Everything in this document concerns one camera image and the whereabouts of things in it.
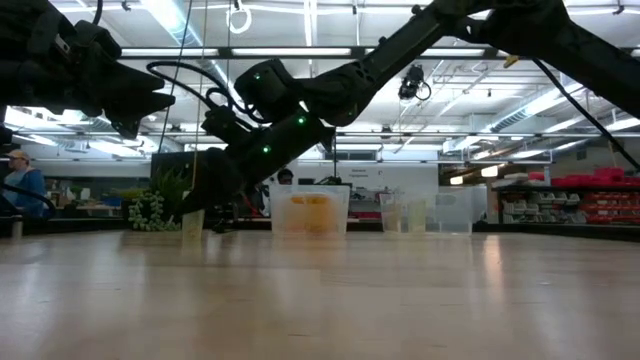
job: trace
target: ceiling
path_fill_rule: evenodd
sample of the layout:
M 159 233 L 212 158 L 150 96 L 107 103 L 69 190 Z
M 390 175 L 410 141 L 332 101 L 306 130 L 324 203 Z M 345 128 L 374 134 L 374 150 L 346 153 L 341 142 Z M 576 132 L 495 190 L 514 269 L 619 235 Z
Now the ceiling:
M 72 23 L 93 19 L 94 0 L 53 0 L 51 1 Z M 124 48 L 175 48 L 179 46 L 182 33 L 171 35 L 170 25 L 180 20 L 180 14 L 187 17 L 199 43 L 206 47 L 375 47 L 378 39 L 389 36 L 405 24 L 414 3 L 422 5 L 430 1 L 405 0 L 272 0 L 241 2 L 244 11 L 231 16 L 232 24 L 240 28 L 250 12 L 251 22 L 241 33 L 233 33 L 227 26 L 227 12 L 233 8 L 233 1 L 209 0 L 141 0 L 128 1 L 131 11 L 121 8 L 121 1 L 105 0 L 105 9 L 100 26 L 110 31 Z M 572 20 L 594 34 L 618 47 L 639 47 L 640 45 L 640 0 L 621 1 L 626 11 L 613 15 L 618 1 L 610 0 L 566 0 Z M 357 15 L 352 12 L 357 6 Z M 470 45 L 454 38 L 443 38 L 436 46 L 464 48 Z M 123 60 L 127 66 L 144 70 L 150 60 Z M 260 59 L 216 60 L 221 73 L 233 81 Z M 198 65 L 198 61 L 185 61 Z M 283 60 L 288 71 L 295 77 L 309 77 L 338 67 L 348 60 L 304 58 Z M 405 71 L 401 71 L 376 95 L 371 105 L 348 128 L 353 131 L 380 131 L 383 125 L 392 126 L 393 131 L 480 131 L 487 124 L 499 119 L 510 109 L 524 106 L 537 96 L 553 89 L 549 79 L 530 61 L 519 61 L 508 69 L 500 60 L 439 60 L 437 58 L 418 60 L 425 69 L 433 96 L 426 102 L 413 101 L 409 105 L 398 99 L 398 87 Z M 169 76 L 174 69 L 162 70 Z M 181 71 L 178 79 L 198 88 L 200 76 Z M 204 89 L 211 84 L 204 80 Z M 169 111 L 169 123 L 180 125 L 188 131 L 196 131 L 198 121 L 204 116 L 204 106 L 183 90 L 176 89 L 178 101 Z M 608 118 L 614 107 L 606 100 L 589 91 L 575 94 L 580 103 L 588 107 L 594 115 Z M 503 129 L 503 132 L 535 133 L 571 119 L 578 112 L 566 101 L 543 108 L 518 124 Z M 145 119 L 143 126 L 148 130 L 161 130 L 165 113 Z M 574 127 L 584 127 L 586 121 Z M 26 125 L 22 130 L 47 130 L 37 124 Z M 194 137 L 176 138 L 177 144 L 189 144 Z M 216 139 L 202 138 L 205 142 Z M 372 139 L 346 139 L 358 142 Z M 406 142 L 407 138 L 393 138 L 394 142 Z M 414 144 L 443 144 L 446 140 L 460 141 L 464 137 L 416 138 Z M 471 142 L 470 151 L 481 152 L 486 148 L 501 146 L 504 139 L 497 141 Z M 529 139 L 510 140 L 513 148 L 525 146 Z

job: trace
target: table surface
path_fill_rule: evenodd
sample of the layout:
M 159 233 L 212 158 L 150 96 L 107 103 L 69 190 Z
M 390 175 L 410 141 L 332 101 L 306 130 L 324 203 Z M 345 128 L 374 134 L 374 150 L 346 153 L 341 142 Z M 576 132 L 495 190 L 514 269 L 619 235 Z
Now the table surface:
M 2 359 L 638 359 L 640 246 L 101 232 L 0 243 Z

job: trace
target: blue shirt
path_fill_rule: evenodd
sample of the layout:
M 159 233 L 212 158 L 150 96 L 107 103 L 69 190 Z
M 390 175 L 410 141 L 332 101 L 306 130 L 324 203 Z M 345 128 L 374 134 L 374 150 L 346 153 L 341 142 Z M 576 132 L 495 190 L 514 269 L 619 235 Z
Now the blue shirt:
M 42 196 L 46 194 L 44 176 L 38 169 L 14 171 L 4 178 L 4 183 Z M 33 217 L 42 217 L 44 212 L 44 203 L 42 201 L 8 190 L 5 190 L 3 195 L 15 207 L 22 208 L 22 211 L 26 214 Z

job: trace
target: person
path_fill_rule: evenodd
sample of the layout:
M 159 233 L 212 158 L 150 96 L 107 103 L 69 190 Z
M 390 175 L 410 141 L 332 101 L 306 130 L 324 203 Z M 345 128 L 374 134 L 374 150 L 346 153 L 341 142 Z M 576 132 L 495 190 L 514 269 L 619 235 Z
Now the person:
M 278 171 L 278 184 L 280 185 L 292 185 L 293 184 L 293 172 L 284 168 Z
M 4 183 L 45 196 L 44 176 L 40 170 L 31 166 L 29 155 L 22 150 L 13 150 L 7 156 L 9 157 L 9 168 L 13 172 L 4 178 Z M 4 190 L 3 195 L 13 206 L 25 214 L 32 217 L 42 217 L 44 212 L 42 201 L 9 190 Z

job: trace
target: shelf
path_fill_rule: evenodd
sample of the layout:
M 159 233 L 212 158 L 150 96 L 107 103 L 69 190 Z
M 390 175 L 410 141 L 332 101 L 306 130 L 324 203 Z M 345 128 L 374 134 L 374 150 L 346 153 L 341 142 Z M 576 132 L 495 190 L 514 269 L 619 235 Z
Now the shelf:
M 640 186 L 575 186 L 575 187 L 561 187 L 561 186 L 523 186 L 513 185 L 504 186 L 492 189 L 495 192 L 571 192 L 571 193 L 586 193 L 586 192 L 640 192 Z

